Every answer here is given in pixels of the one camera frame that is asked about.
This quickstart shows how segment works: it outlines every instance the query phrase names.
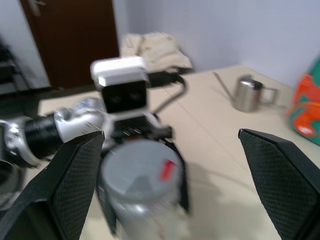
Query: mesh texture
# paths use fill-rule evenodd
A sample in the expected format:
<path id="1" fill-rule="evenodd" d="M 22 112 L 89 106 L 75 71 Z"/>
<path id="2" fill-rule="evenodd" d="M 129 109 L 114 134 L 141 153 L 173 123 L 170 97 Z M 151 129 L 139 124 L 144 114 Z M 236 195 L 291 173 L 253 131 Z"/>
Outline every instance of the mesh texture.
<path id="1" fill-rule="evenodd" d="M 97 181 L 98 148 L 91 140 L 79 149 L 54 193 L 53 207 L 68 240 L 80 238 L 86 220 Z"/>
<path id="2" fill-rule="evenodd" d="M 241 143 L 260 200 L 282 240 L 295 240 L 318 195 L 276 145 L 243 132 Z"/>

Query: door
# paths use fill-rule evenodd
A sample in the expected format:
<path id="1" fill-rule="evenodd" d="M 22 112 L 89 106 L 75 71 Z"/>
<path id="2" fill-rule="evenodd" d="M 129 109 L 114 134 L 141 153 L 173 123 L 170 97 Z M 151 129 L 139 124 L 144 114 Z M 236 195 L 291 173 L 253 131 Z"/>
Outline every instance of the door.
<path id="1" fill-rule="evenodd" d="M 112 0 L 20 0 L 54 89 L 92 84 L 90 64 L 119 56 Z"/>

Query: tabletop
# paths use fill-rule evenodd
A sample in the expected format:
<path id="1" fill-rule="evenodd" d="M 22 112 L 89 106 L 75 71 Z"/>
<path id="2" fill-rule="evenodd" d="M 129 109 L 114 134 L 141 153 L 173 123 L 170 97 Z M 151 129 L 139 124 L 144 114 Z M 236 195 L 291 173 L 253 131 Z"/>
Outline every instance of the tabletop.
<path id="1" fill-rule="evenodd" d="M 182 217 L 178 231 L 182 240 L 280 240 L 256 192 L 247 160 L 238 139 L 240 128 L 274 134 L 294 142 L 318 167 L 320 148 L 292 131 L 286 109 L 294 90 L 252 69 L 236 65 L 216 69 L 233 90 L 236 79 L 251 74 L 267 87 L 280 90 L 273 106 L 262 105 L 257 112 L 243 113 L 231 106 L 213 71 L 184 75 L 189 91 L 159 114 L 174 128 L 175 141 L 189 166 L 192 214 Z M 150 108 L 169 98 L 179 86 L 149 91 Z M 73 107 L 79 100 L 98 97 L 97 92 L 42 100 L 39 115 L 60 107 Z M 29 170 L 32 179 L 44 168 Z M 112 240 L 100 206 L 93 197 L 81 240 Z"/>

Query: white towel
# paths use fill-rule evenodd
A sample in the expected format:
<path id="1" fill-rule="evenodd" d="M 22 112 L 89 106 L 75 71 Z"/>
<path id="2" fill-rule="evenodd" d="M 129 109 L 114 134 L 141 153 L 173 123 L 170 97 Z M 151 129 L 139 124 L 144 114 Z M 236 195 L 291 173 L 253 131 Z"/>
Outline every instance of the white towel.
<path id="1" fill-rule="evenodd" d="M 127 34 L 123 38 L 120 57 L 130 56 L 144 57 L 149 73 L 176 72 L 178 68 L 192 68 L 190 59 L 179 51 L 176 39 L 162 32 Z"/>

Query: metal pitcher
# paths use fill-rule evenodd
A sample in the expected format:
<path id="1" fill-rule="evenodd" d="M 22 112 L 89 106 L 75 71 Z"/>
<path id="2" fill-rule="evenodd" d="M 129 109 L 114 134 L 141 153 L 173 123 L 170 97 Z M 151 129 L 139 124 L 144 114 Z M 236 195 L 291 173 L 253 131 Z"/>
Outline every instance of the metal pitcher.
<path id="1" fill-rule="evenodd" d="M 244 75 L 237 79 L 234 95 L 232 96 L 220 76 L 216 72 L 213 74 L 228 94 L 232 106 L 241 112 L 250 113 L 258 109 L 262 90 L 273 91 L 272 98 L 268 104 L 273 105 L 278 98 L 278 89 L 265 87 L 261 82 L 253 80 L 251 75 Z"/>

